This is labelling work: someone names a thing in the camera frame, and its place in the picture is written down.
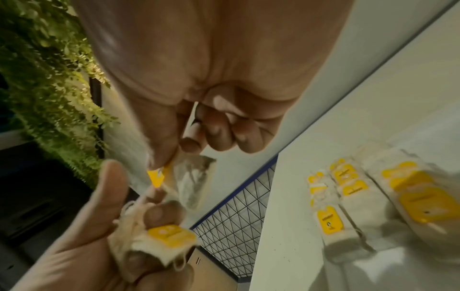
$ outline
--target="person's right hand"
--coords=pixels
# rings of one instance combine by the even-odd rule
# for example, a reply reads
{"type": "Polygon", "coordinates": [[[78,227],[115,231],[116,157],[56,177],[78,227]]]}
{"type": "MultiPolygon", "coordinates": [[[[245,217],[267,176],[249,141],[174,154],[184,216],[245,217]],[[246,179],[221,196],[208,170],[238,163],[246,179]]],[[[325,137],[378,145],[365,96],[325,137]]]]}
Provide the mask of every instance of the person's right hand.
{"type": "Polygon", "coordinates": [[[74,0],[152,150],[262,150],[325,62],[353,0],[74,0]],[[181,139],[193,102],[195,122],[181,139]]]}

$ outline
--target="wire mesh panel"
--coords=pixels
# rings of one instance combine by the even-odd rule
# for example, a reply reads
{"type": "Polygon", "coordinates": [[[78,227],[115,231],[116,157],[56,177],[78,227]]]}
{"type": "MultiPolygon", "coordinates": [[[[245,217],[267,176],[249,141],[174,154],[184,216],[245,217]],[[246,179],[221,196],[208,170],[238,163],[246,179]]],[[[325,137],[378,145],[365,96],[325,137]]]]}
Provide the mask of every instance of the wire mesh panel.
{"type": "Polygon", "coordinates": [[[193,229],[202,246],[240,278],[253,273],[275,166],[193,229]]]}

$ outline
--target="foliage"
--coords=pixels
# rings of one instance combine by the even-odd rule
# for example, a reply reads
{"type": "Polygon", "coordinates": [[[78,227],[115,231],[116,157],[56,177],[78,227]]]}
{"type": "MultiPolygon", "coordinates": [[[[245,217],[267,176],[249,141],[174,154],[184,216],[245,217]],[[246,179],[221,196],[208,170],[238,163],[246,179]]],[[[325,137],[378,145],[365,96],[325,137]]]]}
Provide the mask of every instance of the foliage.
{"type": "Polygon", "coordinates": [[[96,132],[114,118],[91,100],[84,75],[106,80],[68,0],[0,0],[0,73],[25,132],[94,186],[96,132]]]}

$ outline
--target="hand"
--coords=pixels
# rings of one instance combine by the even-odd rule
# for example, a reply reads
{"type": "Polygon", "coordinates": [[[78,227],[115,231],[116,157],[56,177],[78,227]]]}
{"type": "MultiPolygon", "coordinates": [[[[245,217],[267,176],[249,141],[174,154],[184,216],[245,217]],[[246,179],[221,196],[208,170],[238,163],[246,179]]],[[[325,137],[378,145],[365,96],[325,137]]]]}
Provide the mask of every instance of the hand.
{"type": "MultiPolygon", "coordinates": [[[[191,287],[193,269],[165,269],[160,262],[144,253],[131,253],[126,269],[133,281],[122,280],[112,260],[107,236],[114,229],[128,193],[128,180],[122,165],[103,163],[99,184],[89,202],[72,225],[40,257],[37,263],[13,287],[13,291],[185,291],[191,287]]],[[[153,198],[140,197],[136,203],[160,203],[164,193],[153,198]]],[[[144,216],[149,228],[179,224],[184,209],[176,201],[153,206],[144,216]]]]}
{"type": "Polygon", "coordinates": [[[262,150],[325,62],[353,0],[74,0],[163,166],[178,144],[262,150]],[[194,102],[195,121],[182,133],[194,102]]]}

